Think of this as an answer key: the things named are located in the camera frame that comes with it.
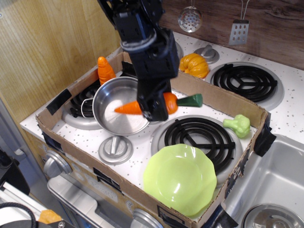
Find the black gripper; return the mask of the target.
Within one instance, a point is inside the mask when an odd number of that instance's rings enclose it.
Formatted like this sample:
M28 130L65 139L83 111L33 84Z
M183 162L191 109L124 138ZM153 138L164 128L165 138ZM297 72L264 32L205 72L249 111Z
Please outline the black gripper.
M163 93L171 91L170 80L178 74L178 51L173 32L166 28L142 33L121 29L121 47L130 56L138 78L137 102L150 122L169 117Z

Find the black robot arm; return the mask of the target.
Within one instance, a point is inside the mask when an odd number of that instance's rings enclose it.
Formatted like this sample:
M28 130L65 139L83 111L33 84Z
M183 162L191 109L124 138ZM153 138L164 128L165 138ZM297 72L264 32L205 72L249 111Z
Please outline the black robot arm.
M159 26L160 0L100 0L99 5L120 36L137 79L137 101L148 121L169 117L164 93L178 75L179 58L173 32Z

